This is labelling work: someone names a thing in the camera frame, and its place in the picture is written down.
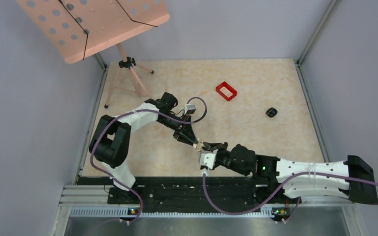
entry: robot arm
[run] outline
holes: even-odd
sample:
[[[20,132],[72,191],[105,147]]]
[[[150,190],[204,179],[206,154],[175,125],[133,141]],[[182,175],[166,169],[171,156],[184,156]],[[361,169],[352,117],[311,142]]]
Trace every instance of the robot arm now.
[[[193,132],[191,124],[177,122],[190,121],[190,115],[194,113],[194,107],[190,104],[187,105],[185,114],[182,117],[177,117],[171,112],[177,105],[177,99],[169,93],[164,93],[161,99],[148,99],[135,110],[151,110],[152,112],[134,112],[129,116],[120,118],[111,125],[96,147],[95,158],[102,162],[114,178],[128,187],[132,187],[135,183],[135,177],[131,174],[125,162],[128,155],[130,135],[144,125],[157,121],[174,130],[173,137],[177,141],[193,146],[197,151],[201,152],[199,159],[201,169],[214,170],[219,166],[223,166],[244,176],[251,175],[253,179],[267,183],[262,190],[263,196],[268,196],[289,176],[299,172],[319,172],[374,181],[373,169],[358,156],[348,156],[348,160],[345,162],[295,162],[274,156],[258,155],[240,144],[236,145],[231,151],[227,151],[228,143],[199,141]],[[100,119],[91,140],[89,151],[92,151],[96,140],[112,119],[114,118],[107,115]],[[111,140],[108,135],[113,134],[115,136]],[[128,191],[116,182],[114,184],[118,188]],[[283,196],[290,199],[328,195],[347,198],[357,203],[378,203],[374,186],[354,181],[347,182],[334,177],[298,176],[285,184],[283,190]]]
[[[198,143],[195,134],[193,133],[192,126],[188,124],[181,124],[175,120],[190,122],[191,114],[194,113],[194,106],[187,104],[185,108],[185,115],[177,117],[171,110],[178,105],[177,99],[169,94],[164,93],[161,99],[153,100],[148,99],[141,106],[134,109],[134,113],[125,117],[121,117],[114,122],[107,132],[103,134],[103,137],[96,147],[94,156],[102,163],[111,175],[122,182],[128,187],[132,187],[135,183],[135,177],[130,172],[126,163],[126,157],[128,155],[128,146],[131,133],[137,131],[144,125],[157,121],[171,129],[173,129],[173,137],[182,143],[188,145],[196,145]],[[165,118],[159,114],[165,114],[170,118]],[[102,134],[105,127],[114,119],[114,117],[104,115],[99,120],[99,123],[95,129],[94,136],[91,139],[89,145],[89,152],[92,152],[96,140]],[[110,139],[108,135],[115,135],[113,139]],[[128,191],[128,189],[121,185],[114,183],[118,188]]]
[[[227,143],[209,144],[203,142],[199,164],[205,169],[224,166],[242,175],[268,183],[264,193],[273,192],[280,183],[292,175],[309,172],[291,179],[283,186],[283,194],[295,199],[305,196],[338,196],[356,203],[376,204],[376,187],[360,182],[349,182],[335,177],[318,176],[312,173],[333,174],[374,181],[373,169],[358,156],[348,156],[347,161],[312,163],[290,161],[274,156],[257,155],[254,151],[238,144],[227,151]]]

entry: red box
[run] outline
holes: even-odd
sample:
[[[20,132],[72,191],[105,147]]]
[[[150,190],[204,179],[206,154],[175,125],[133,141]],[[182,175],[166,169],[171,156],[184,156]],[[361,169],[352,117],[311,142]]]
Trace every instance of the red box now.
[[[215,89],[225,100],[230,101],[237,96],[237,90],[231,87],[227,82],[222,82]]]

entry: purple cable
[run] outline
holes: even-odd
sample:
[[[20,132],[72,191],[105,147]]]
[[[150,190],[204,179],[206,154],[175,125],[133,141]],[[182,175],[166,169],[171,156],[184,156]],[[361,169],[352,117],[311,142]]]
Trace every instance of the purple cable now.
[[[189,101],[188,101],[186,104],[190,103],[190,101],[192,101],[192,100],[194,100],[194,99],[199,99],[199,100],[201,100],[201,102],[203,103],[203,105],[204,105],[204,107],[205,107],[205,111],[203,112],[201,118],[199,118],[199,119],[197,119],[197,120],[195,120],[195,121],[193,122],[193,123],[198,123],[198,122],[200,122],[202,119],[204,119],[204,117],[206,116],[206,113],[207,113],[208,109],[206,108],[206,102],[205,102],[202,98],[200,98],[200,97],[193,97],[193,98],[189,99]]]
[[[298,208],[299,206],[299,203],[301,202],[301,197],[298,198],[298,200],[296,201],[296,205],[295,205],[295,208],[293,209],[292,213],[290,214],[290,216],[284,220],[284,223],[286,224],[290,219],[292,219],[293,215],[295,214],[296,212],[296,209]]]
[[[353,177],[345,177],[345,176],[338,176],[338,175],[333,175],[333,174],[326,174],[326,173],[320,173],[320,172],[300,172],[300,173],[297,173],[295,175],[292,175],[290,176],[289,178],[287,178],[285,181],[283,181],[276,189],[275,191],[273,191],[272,194],[270,194],[270,196],[268,198],[266,198],[266,200],[264,200],[262,203],[260,203],[259,205],[253,207],[252,209],[250,210],[245,210],[245,211],[242,211],[242,212],[228,212],[228,211],[225,211],[225,210],[222,210],[220,209],[219,207],[217,207],[212,201],[211,201],[211,198],[209,197],[208,195],[208,192],[206,191],[206,175],[203,174],[203,177],[202,177],[202,185],[203,185],[203,192],[205,194],[205,197],[206,199],[208,200],[209,204],[215,209],[217,210],[218,212],[221,212],[221,213],[224,213],[224,214],[227,214],[227,215],[244,215],[244,214],[247,214],[247,213],[251,213],[253,211],[256,211],[258,210],[260,207],[262,207],[264,204],[268,203],[275,195],[276,193],[283,187],[283,185],[285,185],[287,182],[289,182],[291,179],[295,178],[295,177],[298,177],[298,176],[303,176],[303,175],[317,175],[317,176],[326,176],[326,177],[333,177],[333,178],[340,178],[340,179],[345,179],[345,180],[349,180],[349,181],[356,181],[356,182],[361,182],[361,183],[367,183],[367,184],[371,184],[371,185],[374,185],[374,186],[378,186],[378,183],[376,182],[372,182],[372,181],[368,181],[368,180],[364,180],[364,179],[360,179],[360,178],[353,178]]]
[[[191,101],[192,99],[195,99],[195,98],[196,98],[196,99],[199,99],[199,100],[202,101],[202,103],[205,105],[205,110],[206,110],[206,103],[205,103],[205,101],[204,101],[202,98],[200,98],[200,97],[193,97],[193,98],[191,98],[189,101]],[[170,116],[168,116],[168,115],[165,115],[165,114],[163,114],[163,113],[161,113],[161,112],[154,111],[154,110],[150,110],[150,109],[140,109],[140,110],[136,110],[135,112],[153,112],[153,113],[157,113],[157,114],[159,114],[159,115],[161,115],[161,116],[163,116],[163,117],[166,117],[166,118],[168,118],[168,119],[170,119],[170,120],[176,121],[176,122],[178,122],[178,123],[182,123],[182,124],[193,124],[193,123],[194,123],[194,122],[189,122],[189,121],[181,121],[181,120],[178,120],[178,119],[172,118],[172,117],[170,117]],[[97,170],[99,170],[99,171],[101,171],[101,172],[103,172],[103,173],[105,173],[105,174],[107,174],[108,176],[112,177],[112,179],[113,179],[117,184],[119,184],[119,185],[121,185],[122,187],[128,189],[131,193],[133,193],[135,196],[137,196],[138,200],[140,201],[140,208],[139,208],[140,210],[138,211],[137,216],[136,216],[133,220],[131,220],[130,223],[132,223],[132,222],[134,222],[135,220],[137,220],[137,218],[139,218],[140,215],[141,215],[141,213],[143,212],[143,200],[141,199],[140,195],[139,195],[136,191],[134,191],[134,190],[131,189],[130,187],[126,186],[125,184],[121,183],[119,180],[117,180],[116,178],[114,178],[114,177],[111,175],[111,173],[109,173],[108,171],[106,171],[106,170],[104,170],[104,169],[101,169],[101,168],[99,168],[98,166],[96,166],[95,163],[94,163],[94,155],[95,155],[96,147],[99,145],[100,141],[102,140],[102,137],[105,135],[105,133],[106,133],[106,131],[109,129],[109,127],[111,127],[111,125],[112,125],[114,122],[116,122],[117,120],[121,119],[122,117],[126,117],[126,116],[129,116],[129,115],[132,115],[132,114],[134,114],[134,111],[127,112],[127,113],[125,113],[125,114],[119,115],[118,117],[112,119],[112,121],[110,121],[110,122],[108,123],[108,125],[103,129],[102,133],[100,134],[100,136],[99,136],[98,139],[96,140],[96,142],[95,142],[95,144],[94,144],[94,148],[92,149],[92,152],[91,152],[91,165],[92,165],[92,167],[95,168],[95,169],[97,169]],[[108,223],[108,222],[111,222],[111,221],[116,221],[116,220],[117,220],[117,219],[106,220],[106,221],[104,221],[104,222],[102,222],[102,223],[96,225],[96,226],[93,227],[92,229],[90,229],[85,235],[87,235],[87,234],[88,234],[91,230],[93,230],[94,228],[97,228],[97,227],[99,227],[99,226],[101,226],[101,225],[103,225],[103,224],[105,224],[105,223]]]

